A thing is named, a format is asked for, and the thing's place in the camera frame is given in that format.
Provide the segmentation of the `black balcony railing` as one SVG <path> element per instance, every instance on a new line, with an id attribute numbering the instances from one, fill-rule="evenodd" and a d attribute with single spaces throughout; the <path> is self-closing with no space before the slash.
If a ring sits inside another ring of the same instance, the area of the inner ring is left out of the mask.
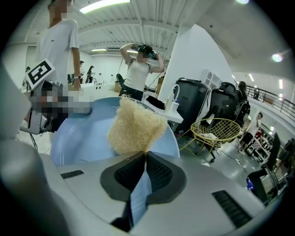
<path id="1" fill-rule="evenodd" d="M 287 116 L 295 122 L 295 86 L 292 87 L 291 95 L 285 98 L 283 94 L 274 94 L 256 86 L 246 85 L 246 95 L 256 101 L 262 102 Z"/>

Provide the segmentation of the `yellow loofah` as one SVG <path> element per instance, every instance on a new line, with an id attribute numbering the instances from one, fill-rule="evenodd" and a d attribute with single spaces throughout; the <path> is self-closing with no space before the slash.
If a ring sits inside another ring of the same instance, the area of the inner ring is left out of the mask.
<path id="1" fill-rule="evenodd" d="M 167 119 L 140 101 L 122 95 L 107 140 L 118 154 L 150 151 L 168 127 Z"/>

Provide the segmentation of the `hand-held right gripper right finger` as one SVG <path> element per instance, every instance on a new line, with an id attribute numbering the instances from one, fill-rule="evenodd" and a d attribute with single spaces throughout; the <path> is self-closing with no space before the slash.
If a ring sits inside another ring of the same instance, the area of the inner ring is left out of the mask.
<path id="1" fill-rule="evenodd" d="M 214 192 L 224 190 L 250 216 L 255 218 L 264 204 L 251 192 L 221 172 L 202 165 L 196 158 L 180 159 L 159 154 L 181 167 L 187 177 L 182 193 L 172 202 L 148 207 L 131 230 L 134 236 L 223 236 L 236 230 Z"/>

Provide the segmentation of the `white cabinet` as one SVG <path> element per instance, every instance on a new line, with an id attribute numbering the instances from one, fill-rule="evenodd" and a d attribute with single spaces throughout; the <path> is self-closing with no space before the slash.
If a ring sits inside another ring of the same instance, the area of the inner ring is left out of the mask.
<path id="1" fill-rule="evenodd" d="M 221 79 L 208 69 L 201 72 L 200 79 L 210 90 L 218 89 L 222 83 Z"/>

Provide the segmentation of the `white curved faucet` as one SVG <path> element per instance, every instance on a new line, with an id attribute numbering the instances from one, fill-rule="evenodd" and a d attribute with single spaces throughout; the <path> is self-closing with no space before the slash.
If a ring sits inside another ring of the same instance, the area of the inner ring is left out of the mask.
<path id="1" fill-rule="evenodd" d="M 180 86 L 178 84 L 175 84 L 169 94 L 168 100 L 169 102 L 175 102 L 178 99 L 179 96 L 179 92 L 180 92 Z"/>

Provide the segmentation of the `big blue plate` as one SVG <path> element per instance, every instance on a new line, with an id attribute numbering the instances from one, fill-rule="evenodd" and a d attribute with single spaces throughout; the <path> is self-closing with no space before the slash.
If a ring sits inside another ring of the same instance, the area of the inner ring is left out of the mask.
<path id="1" fill-rule="evenodd" d="M 50 156 L 56 166 L 89 163 L 118 154 L 111 148 L 107 133 L 112 127 L 121 97 L 106 97 L 91 102 L 92 112 L 70 114 L 54 135 Z M 152 144 L 153 152 L 180 158 L 176 138 L 168 126 L 163 136 Z M 146 198 L 152 185 L 146 164 L 139 183 L 131 193 L 131 214 L 136 225 L 147 211 Z"/>

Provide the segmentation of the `brown cardboard box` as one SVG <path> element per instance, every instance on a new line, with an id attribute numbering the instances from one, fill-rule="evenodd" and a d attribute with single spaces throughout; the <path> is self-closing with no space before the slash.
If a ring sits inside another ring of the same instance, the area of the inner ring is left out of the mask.
<path id="1" fill-rule="evenodd" d="M 160 93 L 160 89 L 161 89 L 161 86 L 163 84 L 163 80 L 164 80 L 164 77 L 160 77 L 158 79 L 158 83 L 157 83 L 157 86 L 156 86 L 156 94 L 159 95 Z"/>

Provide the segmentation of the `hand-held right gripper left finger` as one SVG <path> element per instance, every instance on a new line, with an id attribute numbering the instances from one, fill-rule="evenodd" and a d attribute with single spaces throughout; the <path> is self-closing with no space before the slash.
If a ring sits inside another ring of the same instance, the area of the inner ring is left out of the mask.
<path id="1" fill-rule="evenodd" d="M 107 223 L 138 223 L 147 211 L 147 172 L 142 152 L 58 167 L 67 187 Z"/>

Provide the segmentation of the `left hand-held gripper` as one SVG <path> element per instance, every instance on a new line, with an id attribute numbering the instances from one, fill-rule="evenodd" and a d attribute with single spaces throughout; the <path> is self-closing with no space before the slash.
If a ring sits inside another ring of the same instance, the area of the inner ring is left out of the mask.
<path id="1" fill-rule="evenodd" d="M 27 93 L 31 108 L 27 114 L 27 127 L 20 127 L 24 132 L 41 134 L 52 130 L 53 121 L 58 112 L 66 114 L 89 115 L 92 105 L 88 99 L 78 94 L 63 94 L 63 84 L 54 81 L 57 77 L 55 67 L 48 59 L 26 73 L 30 85 Z"/>

